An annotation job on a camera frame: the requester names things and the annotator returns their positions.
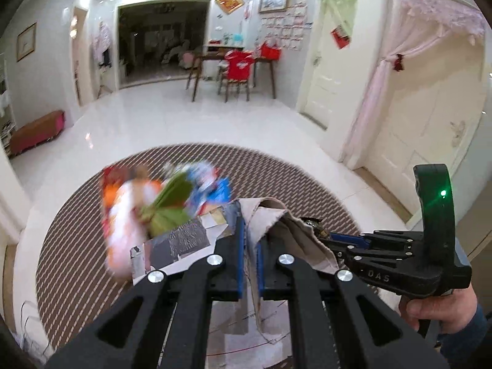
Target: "striped rug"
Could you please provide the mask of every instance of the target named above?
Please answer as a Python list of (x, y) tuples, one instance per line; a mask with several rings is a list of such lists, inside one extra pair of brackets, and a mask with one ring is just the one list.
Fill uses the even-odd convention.
[[(166, 162), (208, 160), (229, 177), (235, 197), (275, 197), (296, 216), (323, 219), (332, 232), (358, 234), (340, 202), (297, 166), (258, 151), (217, 144), (182, 144), (132, 155), (117, 165), (146, 164), (152, 177)], [(104, 266), (99, 177), (87, 180), (51, 224), (36, 272), (41, 321), (54, 349), (65, 345), (131, 285)]]

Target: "silver screw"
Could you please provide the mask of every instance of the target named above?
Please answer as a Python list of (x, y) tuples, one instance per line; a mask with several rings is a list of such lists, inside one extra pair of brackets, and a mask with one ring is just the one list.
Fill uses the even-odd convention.
[(223, 261), (223, 258), (220, 255), (212, 254), (207, 257), (207, 262), (209, 265), (217, 266), (220, 265)]
[(152, 271), (147, 275), (147, 279), (151, 283), (160, 283), (164, 280), (164, 273), (161, 271)]
[(343, 269), (336, 274), (336, 277), (338, 277), (341, 281), (351, 281), (354, 278), (354, 275), (351, 271)]
[(279, 262), (284, 265), (292, 265), (294, 263), (294, 257), (290, 254), (282, 254), (279, 256)]

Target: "white door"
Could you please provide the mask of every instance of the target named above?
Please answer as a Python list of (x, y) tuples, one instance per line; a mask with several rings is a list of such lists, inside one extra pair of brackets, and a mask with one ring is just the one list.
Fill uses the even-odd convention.
[(341, 74), (337, 63), (346, 61), (344, 58), (347, 48), (340, 50), (331, 35), (331, 31), (337, 27), (329, 10), (325, 9), (322, 35), (318, 47), (318, 58), (313, 65), (314, 70), (311, 88), (307, 96), (304, 113), (316, 119), (322, 125), (328, 127), (336, 101), (339, 86), (338, 77)]
[(392, 72), (387, 110), (365, 166), (412, 213), (420, 203), (413, 167), (464, 156), (485, 102), (483, 46), (452, 37)]

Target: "red card on door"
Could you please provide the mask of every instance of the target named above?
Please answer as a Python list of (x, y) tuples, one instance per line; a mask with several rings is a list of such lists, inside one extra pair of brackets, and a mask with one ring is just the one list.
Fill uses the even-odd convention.
[(350, 36), (345, 33), (341, 26), (337, 26), (334, 30), (331, 31), (333, 38), (335, 39), (336, 44), (339, 49), (343, 49), (350, 44)]

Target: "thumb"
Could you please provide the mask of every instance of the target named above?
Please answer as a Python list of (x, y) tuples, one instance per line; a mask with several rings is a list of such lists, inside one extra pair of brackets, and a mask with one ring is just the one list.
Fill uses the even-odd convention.
[(409, 315), (418, 319), (431, 319), (447, 321), (454, 316), (454, 298), (446, 297), (429, 297), (424, 300), (412, 300), (407, 304)]

